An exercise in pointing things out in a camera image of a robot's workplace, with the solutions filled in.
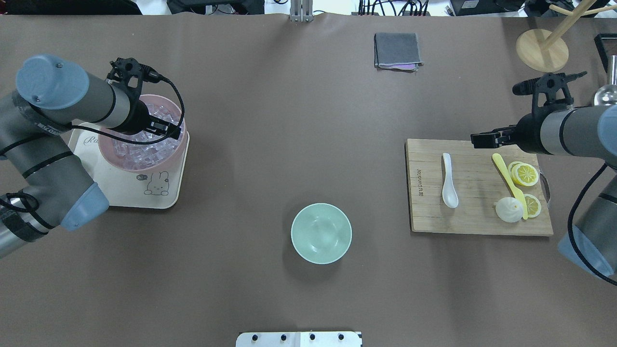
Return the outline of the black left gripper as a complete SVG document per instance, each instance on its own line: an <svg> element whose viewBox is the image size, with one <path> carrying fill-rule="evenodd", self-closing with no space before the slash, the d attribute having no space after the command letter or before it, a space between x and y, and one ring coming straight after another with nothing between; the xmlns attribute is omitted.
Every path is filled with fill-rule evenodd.
<svg viewBox="0 0 617 347"><path fill-rule="evenodd" d="M140 99L128 123L128 134L141 131L180 140L183 126L179 125L181 110L170 99Z"/></svg>

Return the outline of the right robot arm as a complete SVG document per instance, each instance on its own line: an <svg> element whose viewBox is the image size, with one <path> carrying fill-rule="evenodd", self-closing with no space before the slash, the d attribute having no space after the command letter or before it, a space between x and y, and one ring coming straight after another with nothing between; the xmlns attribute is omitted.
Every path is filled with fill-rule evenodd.
<svg viewBox="0 0 617 347"><path fill-rule="evenodd" d="M534 110L516 125L470 136L475 148L517 145L524 152L598 158L602 171L616 169L616 107ZM611 180L593 203L573 222L577 199L568 216L568 231L558 250L597 278L616 283L616 180Z"/></svg>

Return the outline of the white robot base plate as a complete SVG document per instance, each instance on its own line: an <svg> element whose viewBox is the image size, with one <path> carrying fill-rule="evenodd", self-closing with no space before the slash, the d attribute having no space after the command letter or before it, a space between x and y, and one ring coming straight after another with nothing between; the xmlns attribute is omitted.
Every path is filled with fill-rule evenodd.
<svg viewBox="0 0 617 347"><path fill-rule="evenodd" d="M245 332L236 338L236 347L363 347L361 332L299 331Z"/></svg>

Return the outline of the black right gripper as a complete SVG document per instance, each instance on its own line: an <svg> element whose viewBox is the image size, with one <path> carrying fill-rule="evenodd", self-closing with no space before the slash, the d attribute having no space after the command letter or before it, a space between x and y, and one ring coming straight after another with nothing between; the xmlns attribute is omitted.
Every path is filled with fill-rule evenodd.
<svg viewBox="0 0 617 347"><path fill-rule="evenodd" d="M527 114L517 124L470 135L474 148L496 149L516 145L531 154L542 154L540 130L543 118Z"/></svg>

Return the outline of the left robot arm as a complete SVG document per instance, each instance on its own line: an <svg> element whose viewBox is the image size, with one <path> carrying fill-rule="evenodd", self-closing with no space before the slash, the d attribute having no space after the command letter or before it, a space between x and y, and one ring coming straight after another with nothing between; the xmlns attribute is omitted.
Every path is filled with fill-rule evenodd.
<svg viewBox="0 0 617 347"><path fill-rule="evenodd" d="M172 81L134 58L117 58L105 79L79 64L41 53L17 72L17 88L1 99L1 159L8 160L28 186L1 196L1 256L48 235L57 226L77 230L108 210L109 202L81 160L62 140L83 130L74 120L97 124L90 132L119 140L141 131L157 136L150 144L181 134L177 123L152 116L141 101L143 82Z"/></svg>

